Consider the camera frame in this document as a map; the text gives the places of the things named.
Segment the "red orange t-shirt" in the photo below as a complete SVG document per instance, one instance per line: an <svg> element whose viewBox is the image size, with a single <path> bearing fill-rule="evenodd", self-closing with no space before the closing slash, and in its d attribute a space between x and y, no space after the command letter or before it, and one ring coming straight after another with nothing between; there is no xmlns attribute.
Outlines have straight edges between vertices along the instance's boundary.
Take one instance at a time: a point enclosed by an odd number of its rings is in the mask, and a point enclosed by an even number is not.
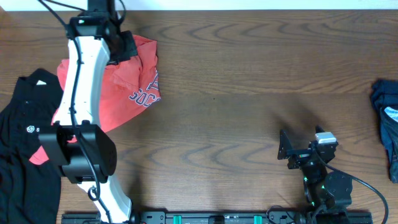
<svg viewBox="0 0 398 224"><path fill-rule="evenodd" d="M107 64L110 49L104 39L86 36L69 41L69 58L57 68L63 96L53 123L89 121L108 132L160 101L157 42L133 38L138 55L118 65Z"/></svg>

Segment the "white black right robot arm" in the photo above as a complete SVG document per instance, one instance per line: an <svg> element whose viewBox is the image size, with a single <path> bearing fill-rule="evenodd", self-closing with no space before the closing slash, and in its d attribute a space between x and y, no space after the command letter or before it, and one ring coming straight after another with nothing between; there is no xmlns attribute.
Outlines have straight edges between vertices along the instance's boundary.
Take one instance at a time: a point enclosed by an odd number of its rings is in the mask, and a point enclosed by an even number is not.
<svg viewBox="0 0 398 224"><path fill-rule="evenodd" d="M315 139L305 149L295 149L287 133L279 133L278 160L288 160L289 169L300 169L307 202L313 210L294 215L294 223L349 223L352 180L338 171L328 172L327 164L335 158L338 141L331 132L315 128Z"/></svg>

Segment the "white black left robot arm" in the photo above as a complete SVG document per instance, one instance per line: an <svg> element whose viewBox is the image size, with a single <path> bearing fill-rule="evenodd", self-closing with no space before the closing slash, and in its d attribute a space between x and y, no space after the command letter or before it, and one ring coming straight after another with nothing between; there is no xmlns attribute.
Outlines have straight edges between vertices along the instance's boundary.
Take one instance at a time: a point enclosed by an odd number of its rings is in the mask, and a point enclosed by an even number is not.
<svg viewBox="0 0 398 224"><path fill-rule="evenodd" d="M111 0L88 1L87 9L62 23L68 39L69 64L61 103L53 124L39 139L56 171L84 190L99 213L97 223L139 223L132 200L115 174L117 150L100 127L100 96L107 65L137 54L125 16Z"/></svg>

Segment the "dark blue jeans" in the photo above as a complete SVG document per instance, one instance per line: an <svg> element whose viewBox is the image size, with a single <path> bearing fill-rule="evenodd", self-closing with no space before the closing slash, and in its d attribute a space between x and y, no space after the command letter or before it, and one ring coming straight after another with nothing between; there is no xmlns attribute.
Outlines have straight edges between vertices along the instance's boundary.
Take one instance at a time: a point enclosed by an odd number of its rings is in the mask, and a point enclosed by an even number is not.
<svg viewBox="0 0 398 224"><path fill-rule="evenodd" d="M379 118L381 141L389 160L389 178L397 183L397 81L377 80L370 100Z"/></svg>

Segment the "black polo shirt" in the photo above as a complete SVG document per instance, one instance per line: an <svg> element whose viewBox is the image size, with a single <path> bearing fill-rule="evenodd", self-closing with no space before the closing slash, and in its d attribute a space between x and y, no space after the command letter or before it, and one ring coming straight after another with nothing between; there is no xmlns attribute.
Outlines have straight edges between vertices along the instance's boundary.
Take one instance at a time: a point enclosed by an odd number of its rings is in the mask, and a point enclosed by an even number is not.
<svg viewBox="0 0 398 224"><path fill-rule="evenodd" d="M35 165L40 129L48 126L63 91L58 78L37 69L19 77L1 111L1 223L55 223L61 179L53 165Z"/></svg>

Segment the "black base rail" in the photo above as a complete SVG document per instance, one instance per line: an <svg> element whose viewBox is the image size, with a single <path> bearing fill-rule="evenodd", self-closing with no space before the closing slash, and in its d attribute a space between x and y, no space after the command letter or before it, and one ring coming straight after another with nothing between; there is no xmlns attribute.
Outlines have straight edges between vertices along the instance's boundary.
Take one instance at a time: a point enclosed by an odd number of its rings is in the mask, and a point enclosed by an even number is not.
<svg viewBox="0 0 398 224"><path fill-rule="evenodd" d="M168 213L142 212L129 223L140 224L298 224L298 223L336 223L372 224L369 212L348 212L335 214L319 213L314 221L311 215L299 212L273 210L267 213Z"/></svg>

